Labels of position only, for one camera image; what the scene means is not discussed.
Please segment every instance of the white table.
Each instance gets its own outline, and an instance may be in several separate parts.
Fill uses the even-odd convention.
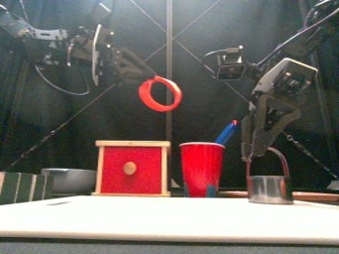
[[[339,206],[304,201],[279,205],[245,198],[75,196],[1,205],[0,215],[3,242],[48,238],[339,246]]]

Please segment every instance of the stainless steel mug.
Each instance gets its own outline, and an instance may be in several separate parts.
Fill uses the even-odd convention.
[[[247,161],[247,184],[249,202],[292,204],[292,187],[288,165],[281,153],[268,148],[280,158],[283,176],[251,176],[251,161]]]

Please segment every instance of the red wooden box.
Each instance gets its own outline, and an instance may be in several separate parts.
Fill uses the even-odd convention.
[[[169,195],[168,141],[96,141],[99,146],[93,194]]]

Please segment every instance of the wire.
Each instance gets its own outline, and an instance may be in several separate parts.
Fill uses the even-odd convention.
[[[120,82],[120,79],[108,87],[108,89],[87,104],[83,109],[53,130],[49,134],[20,155],[19,159],[9,165],[9,167],[4,170],[9,172],[9,170],[27,158],[27,156],[35,152],[39,147],[45,144],[49,139],[57,134],[57,132],[80,116],[80,114],[100,100],[100,98],[112,90],[116,84]]]
[[[328,15],[326,16],[319,22],[316,22],[312,26],[310,26],[308,28],[305,28],[304,30],[301,30],[295,36],[292,36],[283,44],[279,45],[279,47],[268,54],[268,56],[256,64],[256,66],[260,66],[272,56],[273,54],[281,49],[281,47],[284,47],[285,45],[288,45],[292,40],[303,35],[304,33],[307,33],[310,30],[312,30],[314,28],[316,28],[319,25],[322,25],[328,19],[331,19],[336,14],[339,13],[339,8]]]
[[[40,75],[41,79],[44,80],[44,82],[57,91],[60,91],[61,93],[67,94],[67,95],[72,95],[72,96],[84,96],[84,95],[88,95],[89,94],[89,86],[88,86],[88,82],[85,80],[85,76],[84,76],[84,73],[83,73],[83,68],[81,68],[81,75],[83,75],[83,79],[84,79],[84,85],[85,85],[85,88],[87,88],[87,91],[84,93],[75,93],[75,92],[71,92],[71,91],[67,91],[65,89],[61,89],[59,86],[56,86],[52,82],[49,82],[49,80],[47,79],[47,77],[44,76],[44,74],[41,73],[40,69],[39,69],[39,66],[35,64],[35,68],[36,68],[36,71],[37,71],[37,74]]]

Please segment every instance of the blue marker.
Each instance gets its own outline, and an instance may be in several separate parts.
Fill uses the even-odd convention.
[[[227,128],[221,132],[221,134],[219,135],[215,143],[225,146],[225,144],[228,143],[237,129],[239,129],[239,122],[237,120],[233,120],[232,123],[227,126]]]

